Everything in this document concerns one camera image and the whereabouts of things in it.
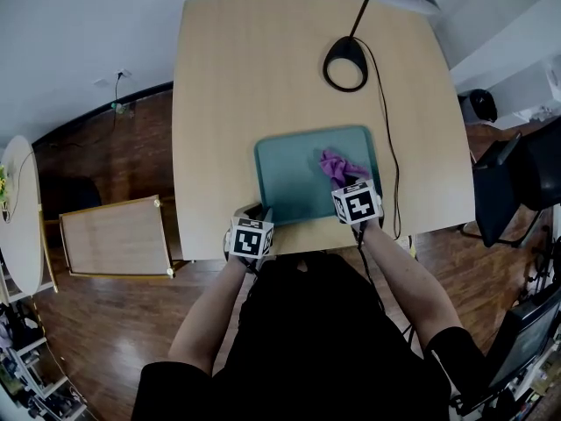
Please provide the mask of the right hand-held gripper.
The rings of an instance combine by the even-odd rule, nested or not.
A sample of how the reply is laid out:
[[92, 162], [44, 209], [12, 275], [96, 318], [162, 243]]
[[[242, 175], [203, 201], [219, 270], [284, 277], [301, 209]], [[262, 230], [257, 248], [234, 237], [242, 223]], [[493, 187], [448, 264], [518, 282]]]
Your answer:
[[331, 192], [338, 220], [347, 225], [356, 225], [384, 216], [382, 201], [374, 182], [362, 180]]

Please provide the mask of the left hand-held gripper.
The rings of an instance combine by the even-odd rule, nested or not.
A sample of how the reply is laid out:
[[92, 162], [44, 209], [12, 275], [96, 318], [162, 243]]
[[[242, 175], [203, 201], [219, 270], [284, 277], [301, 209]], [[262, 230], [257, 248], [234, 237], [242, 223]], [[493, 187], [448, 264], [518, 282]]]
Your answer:
[[261, 203], [251, 203], [238, 208], [231, 218], [229, 230], [224, 235], [225, 259], [237, 257], [251, 274], [257, 275], [262, 261], [270, 254], [273, 233], [271, 207], [263, 210]]

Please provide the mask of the purple microfibre cloth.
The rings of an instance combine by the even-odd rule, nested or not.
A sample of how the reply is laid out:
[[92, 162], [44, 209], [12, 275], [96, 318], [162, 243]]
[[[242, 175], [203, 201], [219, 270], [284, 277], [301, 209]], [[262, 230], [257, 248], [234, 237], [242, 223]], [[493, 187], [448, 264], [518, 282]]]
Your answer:
[[319, 166], [330, 178], [333, 190], [342, 189], [360, 180], [367, 181], [371, 178], [370, 171], [367, 168], [361, 167], [331, 150], [322, 151]]

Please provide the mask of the teal plastic tray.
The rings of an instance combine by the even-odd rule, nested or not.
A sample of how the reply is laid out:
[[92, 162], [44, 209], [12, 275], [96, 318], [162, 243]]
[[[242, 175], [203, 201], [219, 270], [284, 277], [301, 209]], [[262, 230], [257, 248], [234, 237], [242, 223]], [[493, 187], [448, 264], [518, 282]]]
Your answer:
[[328, 150], [366, 168], [377, 191], [380, 175], [368, 128], [347, 125], [264, 138], [254, 147], [261, 203], [273, 210], [275, 225], [333, 217], [330, 178], [320, 167]]

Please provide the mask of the person's right forearm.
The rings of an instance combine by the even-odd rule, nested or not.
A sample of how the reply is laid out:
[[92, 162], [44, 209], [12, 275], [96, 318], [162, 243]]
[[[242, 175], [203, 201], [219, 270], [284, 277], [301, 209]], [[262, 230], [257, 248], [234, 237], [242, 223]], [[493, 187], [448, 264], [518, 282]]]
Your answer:
[[377, 222], [367, 223], [363, 243], [415, 329], [421, 347], [426, 347], [443, 330], [462, 326], [440, 282], [383, 232]]

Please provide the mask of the person's left forearm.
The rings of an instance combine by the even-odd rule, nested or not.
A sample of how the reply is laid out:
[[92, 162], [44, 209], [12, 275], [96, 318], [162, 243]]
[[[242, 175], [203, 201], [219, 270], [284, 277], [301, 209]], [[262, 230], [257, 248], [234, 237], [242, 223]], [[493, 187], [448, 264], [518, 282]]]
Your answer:
[[170, 360], [212, 374], [245, 275], [246, 265], [231, 256], [188, 311], [170, 346]]

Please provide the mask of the person's black clothing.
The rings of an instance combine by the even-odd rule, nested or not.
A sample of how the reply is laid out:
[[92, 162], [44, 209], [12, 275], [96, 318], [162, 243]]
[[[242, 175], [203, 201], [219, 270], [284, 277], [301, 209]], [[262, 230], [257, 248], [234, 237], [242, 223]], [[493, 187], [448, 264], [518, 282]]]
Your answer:
[[263, 266], [215, 375], [146, 365], [131, 421], [449, 421], [452, 392], [481, 389], [468, 331], [445, 329], [416, 354], [342, 257], [314, 253], [308, 266]]

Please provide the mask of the wooden side cart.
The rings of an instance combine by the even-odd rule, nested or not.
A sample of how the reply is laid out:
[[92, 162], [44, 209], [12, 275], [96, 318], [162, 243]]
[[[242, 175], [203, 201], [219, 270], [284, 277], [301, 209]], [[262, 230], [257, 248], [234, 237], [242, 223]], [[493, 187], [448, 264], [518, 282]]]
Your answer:
[[64, 213], [59, 224], [74, 277], [175, 277], [157, 195]]

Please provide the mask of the black mesh office chair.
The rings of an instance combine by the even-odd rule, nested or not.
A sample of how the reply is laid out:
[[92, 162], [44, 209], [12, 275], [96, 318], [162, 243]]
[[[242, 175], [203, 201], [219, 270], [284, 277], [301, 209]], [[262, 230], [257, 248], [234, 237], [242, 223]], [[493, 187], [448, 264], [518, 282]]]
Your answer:
[[[458, 226], [461, 235], [484, 246], [520, 247], [543, 211], [561, 204], [561, 117], [523, 135], [495, 141], [472, 164], [475, 222], [478, 234]], [[526, 232], [516, 240], [501, 237], [521, 206], [535, 212]]]

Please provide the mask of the waste bin with black bag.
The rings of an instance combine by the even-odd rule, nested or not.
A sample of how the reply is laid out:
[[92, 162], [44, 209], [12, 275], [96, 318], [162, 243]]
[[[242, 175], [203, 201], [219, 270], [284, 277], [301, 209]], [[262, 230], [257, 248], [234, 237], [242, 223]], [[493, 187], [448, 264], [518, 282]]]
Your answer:
[[473, 89], [458, 95], [458, 103], [466, 125], [494, 124], [497, 120], [494, 98], [485, 89]]

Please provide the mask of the dark low chair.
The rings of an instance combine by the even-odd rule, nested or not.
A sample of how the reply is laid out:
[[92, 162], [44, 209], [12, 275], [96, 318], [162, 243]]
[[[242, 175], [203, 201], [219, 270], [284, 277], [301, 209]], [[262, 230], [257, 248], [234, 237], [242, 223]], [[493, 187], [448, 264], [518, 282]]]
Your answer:
[[55, 220], [60, 214], [102, 204], [97, 186], [88, 177], [41, 175], [39, 189], [45, 220]]

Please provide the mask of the white water dispenser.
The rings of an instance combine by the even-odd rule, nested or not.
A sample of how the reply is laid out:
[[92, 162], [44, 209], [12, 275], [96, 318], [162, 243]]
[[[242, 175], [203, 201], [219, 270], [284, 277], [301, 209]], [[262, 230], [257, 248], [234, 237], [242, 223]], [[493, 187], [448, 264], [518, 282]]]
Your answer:
[[561, 116], [561, 54], [511, 75], [495, 90], [503, 130]]

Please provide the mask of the black computer monitor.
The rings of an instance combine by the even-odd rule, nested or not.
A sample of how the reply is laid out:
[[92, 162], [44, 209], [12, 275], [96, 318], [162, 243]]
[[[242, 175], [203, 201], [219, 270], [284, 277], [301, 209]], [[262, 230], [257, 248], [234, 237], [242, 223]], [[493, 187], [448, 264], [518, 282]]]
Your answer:
[[486, 355], [486, 377], [480, 394], [452, 400], [460, 416], [498, 396], [543, 351], [560, 307], [561, 288], [552, 292], [545, 289], [507, 311]]

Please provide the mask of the round white table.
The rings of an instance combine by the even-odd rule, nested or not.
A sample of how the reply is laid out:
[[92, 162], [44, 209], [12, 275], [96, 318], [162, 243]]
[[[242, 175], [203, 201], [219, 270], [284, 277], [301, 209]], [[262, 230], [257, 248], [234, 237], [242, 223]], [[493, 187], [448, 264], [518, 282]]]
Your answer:
[[0, 212], [0, 251], [12, 280], [28, 296], [43, 281], [44, 248], [40, 228], [39, 177], [29, 141], [18, 135], [4, 150], [8, 175], [7, 212]]

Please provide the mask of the cluttered white shelf rack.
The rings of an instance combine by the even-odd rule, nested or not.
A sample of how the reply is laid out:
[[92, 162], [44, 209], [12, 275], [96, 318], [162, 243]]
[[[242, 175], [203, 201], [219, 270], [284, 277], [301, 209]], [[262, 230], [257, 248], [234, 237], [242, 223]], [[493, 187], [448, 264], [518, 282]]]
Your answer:
[[33, 421], [95, 421], [25, 304], [0, 303], [0, 386]]

